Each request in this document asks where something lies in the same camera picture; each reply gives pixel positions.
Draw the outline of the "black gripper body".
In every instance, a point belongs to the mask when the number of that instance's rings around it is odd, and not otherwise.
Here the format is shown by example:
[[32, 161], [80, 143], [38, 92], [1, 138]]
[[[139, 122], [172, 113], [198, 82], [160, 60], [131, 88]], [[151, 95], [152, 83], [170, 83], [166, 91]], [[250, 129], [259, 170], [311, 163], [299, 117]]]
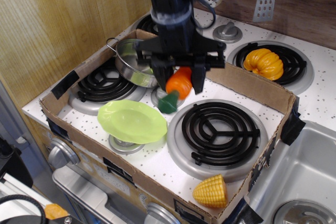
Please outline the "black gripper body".
[[199, 34], [194, 17], [175, 24], [155, 23], [158, 36], [135, 44], [141, 63], [152, 67], [190, 66], [224, 68], [222, 42]]

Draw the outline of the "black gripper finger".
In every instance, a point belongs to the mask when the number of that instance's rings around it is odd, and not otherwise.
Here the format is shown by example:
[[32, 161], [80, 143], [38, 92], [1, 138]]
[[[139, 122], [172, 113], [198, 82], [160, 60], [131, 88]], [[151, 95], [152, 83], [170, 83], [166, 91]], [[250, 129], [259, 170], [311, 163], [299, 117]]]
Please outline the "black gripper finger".
[[152, 61], [151, 68], [162, 90], [166, 90], [166, 83], [174, 73], [174, 67], [164, 61]]
[[191, 81], [195, 94], [200, 94], [203, 91], [204, 81], [206, 77], [206, 68], [204, 64], [197, 63], [191, 67]]

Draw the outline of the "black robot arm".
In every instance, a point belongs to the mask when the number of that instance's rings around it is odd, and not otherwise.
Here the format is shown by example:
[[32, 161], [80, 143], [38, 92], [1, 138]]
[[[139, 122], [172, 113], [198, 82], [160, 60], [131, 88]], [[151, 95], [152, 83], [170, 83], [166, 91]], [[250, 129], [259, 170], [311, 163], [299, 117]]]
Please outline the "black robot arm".
[[203, 91], [207, 71], [224, 68], [223, 42], [203, 37], [194, 17], [194, 2], [203, 0], [151, 0], [151, 18], [159, 35], [135, 44], [138, 63], [148, 65], [165, 90], [174, 67], [190, 67], [196, 94]]

